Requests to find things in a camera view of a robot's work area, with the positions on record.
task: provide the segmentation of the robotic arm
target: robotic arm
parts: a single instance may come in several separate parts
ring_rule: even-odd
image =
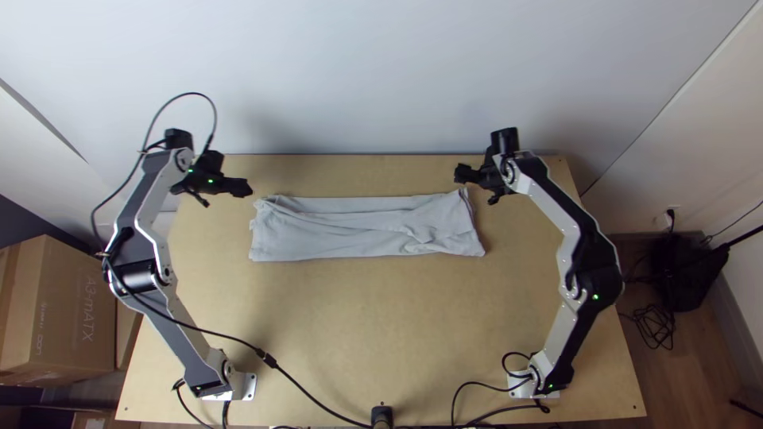
[[[509,386],[532,378],[514,391],[516,398],[558,397],[572,380],[572,360],[596,316],[622,294],[618,254],[597,222],[548,177],[546,164],[519,149],[516,128],[495,131],[490,140],[479,170],[459,164],[455,181],[493,191],[491,205],[504,195],[527,195],[564,236],[556,252],[562,304],[551,332],[543,349],[531,355],[528,368],[507,376]]]
[[[233,368],[222,350],[210,347],[176,295],[177,278],[167,241],[152,228],[171,192],[252,194],[244,179],[225,177],[223,155],[205,151],[195,164],[190,133],[165,131],[165,150],[143,160],[143,177],[114,224],[103,270],[111,291],[127,307],[149,318],[185,368],[184,380],[193,394],[205,400],[252,400],[257,377]]]

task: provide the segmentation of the cardboard box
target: cardboard box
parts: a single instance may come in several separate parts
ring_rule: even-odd
[[[115,298],[100,263],[42,235],[0,251],[0,384],[67,385],[114,370]]]
[[[28,407],[21,412],[21,429],[139,429],[140,422],[116,420],[114,413],[78,408]]]
[[[133,356],[137,333],[141,329],[142,321],[142,314],[117,301],[116,366],[120,371],[125,371],[130,366],[130,358]]]

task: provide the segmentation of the wooden table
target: wooden table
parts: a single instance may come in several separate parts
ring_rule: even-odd
[[[556,247],[561,235],[523,195],[486,203],[470,186],[487,255],[432,254],[283,263],[249,260],[252,202],[270,194],[399,196],[456,189],[453,169],[481,156],[228,156],[228,176],[246,177],[256,195],[185,196],[170,233],[178,295],[200,327],[245,339],[278,359],[309,392],[367,421],[382,401],[400,425],[449,424],[464,381],[506,387],[501,356],[541,348],[560,305]],[[547,157],[552,178],[577,195],[564,158]],[[231,425],[346,426],[318,409],[245,347],[207,336],[239,370],[258,372],[251,402],[234,402]],[[510,369],[526,362],[509,361]],[[596,320],[575,359],[575,378],[551,414],[522,410],[491,423],[616,419],[645,415],[633,363],[614,307]],[[193,423],[170,391],[183,375],[161,337],[144,322],[127,373],[119,419]],[[219,424],[222,404],[189,407]],[[506,393],[464,389],[460,423],[512,404]]]

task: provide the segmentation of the gray towel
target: gray towel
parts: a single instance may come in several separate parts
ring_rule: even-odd
[[[254,202],[249,258],[302,261],[450,253],[481,257],[467,189],[372,198],[271,195]]]

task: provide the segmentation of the white wall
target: white wall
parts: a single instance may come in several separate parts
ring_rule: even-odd
[[[584,189],[752,4],[9,2],[0,72],[112,186],[155,109],[197,90],[227,153],[476,153],[519,126]],[[157,128],[209,123],[195,100]]]
[[[0,194],[85,242],[94,243],[90,210],[111,191],[84,160],[0,89]],[[104,207],[111,224],[118,206]],[[109,234],[111,228],[99,229]]]
[[[763,4],[583,197],[608,233],[655,230],[680,204],[677,229],[713,234],[763,199]],[[763,223],[763,209],[718,244]],[[731,250],[724,276],[763,355],[763,237]]]

